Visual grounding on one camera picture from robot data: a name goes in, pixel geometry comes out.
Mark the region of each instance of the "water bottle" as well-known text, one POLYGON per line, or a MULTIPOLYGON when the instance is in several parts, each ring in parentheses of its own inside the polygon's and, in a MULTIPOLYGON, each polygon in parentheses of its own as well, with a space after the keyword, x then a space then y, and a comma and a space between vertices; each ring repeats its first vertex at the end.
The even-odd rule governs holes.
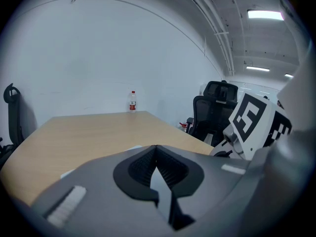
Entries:
POLYGON ((130 97, 130 101, 129 101, 129 112, 130 113, 134 113, 136 112, 136 95, 135 95, 135 91, 132 91, 132 95, 130 97))

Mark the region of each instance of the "wooden tabletop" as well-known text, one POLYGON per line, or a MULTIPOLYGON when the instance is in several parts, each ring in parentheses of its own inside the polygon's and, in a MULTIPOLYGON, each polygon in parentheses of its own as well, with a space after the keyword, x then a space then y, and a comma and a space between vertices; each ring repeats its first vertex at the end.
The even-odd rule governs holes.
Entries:
POLYGON ((148 112, 55 117, 14 151, 0 178, 9 194, 30 205, 61 174, 86 161, 157 144, 205 155, 213 149, 148 112))

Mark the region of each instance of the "ceiling light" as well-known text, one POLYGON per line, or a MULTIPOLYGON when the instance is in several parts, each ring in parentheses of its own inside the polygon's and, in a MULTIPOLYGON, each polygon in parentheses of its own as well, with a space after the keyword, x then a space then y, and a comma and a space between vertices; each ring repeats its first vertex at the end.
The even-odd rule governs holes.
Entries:
POLYGON ((269 10, 249 10, 249 18, 270 18, 284 20, 281 13, 278 11, 269 11, 269 10))
POLYGON ((269 72, 269 71, 270 71, 270 69, 256 68, 256 67, 250 67, 250 66, 247 66, 246 68, 247 68, 247 69, 261 70, 261 71, 266 71, 266 72, 269 72))

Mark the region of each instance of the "chair backrest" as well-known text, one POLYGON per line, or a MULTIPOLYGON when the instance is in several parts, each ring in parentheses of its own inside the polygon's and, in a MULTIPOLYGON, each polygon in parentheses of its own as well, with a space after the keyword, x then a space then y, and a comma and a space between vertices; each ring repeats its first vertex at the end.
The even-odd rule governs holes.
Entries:
POLYGON ((8 104, 9 136, 15 147, 18 147, 24 141, 20 126, 20 96, 20 91, 13 87, 12 83, 3 94, 4 101, 8 104))
POLYGON ((225 102, 226 100, 237 102, 237 92, 238 87, 233 84, 221 81, 210 81, 207 84, 203 95, 215 98, 222 102, 225 102))
POLYGON ((208 133, 214 134, 212 146, 216 146, 217 142, 224 139, 223 130, 230 124, 229 117, 236 105, 237 102, 230 100, 218 103, 213 97, 195 97, 193 100, 194 125, 191 135, 203 141, 208 133))

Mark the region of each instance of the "black office chair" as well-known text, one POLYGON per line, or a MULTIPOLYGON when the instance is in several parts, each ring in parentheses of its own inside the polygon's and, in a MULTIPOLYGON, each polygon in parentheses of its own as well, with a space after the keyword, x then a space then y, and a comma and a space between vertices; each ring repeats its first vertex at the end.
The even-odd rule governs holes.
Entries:
POLYGON ((210 81, 204 96, 193 100, 194 120, 188 118, 187 133, 204 141, 213 134, 211 145, 216 147, 224 139, 223 130, 230 124, 229 117, 237 105, 238 87, 229 83, 210 81))
POLYGON ((0 169, 13 151, 24 141, 20 125, 20 96, 20 91, 13 87, 12 83, 3 94, 4 101, 8 104, 9 136, 13 145, 0 146, 0 169))

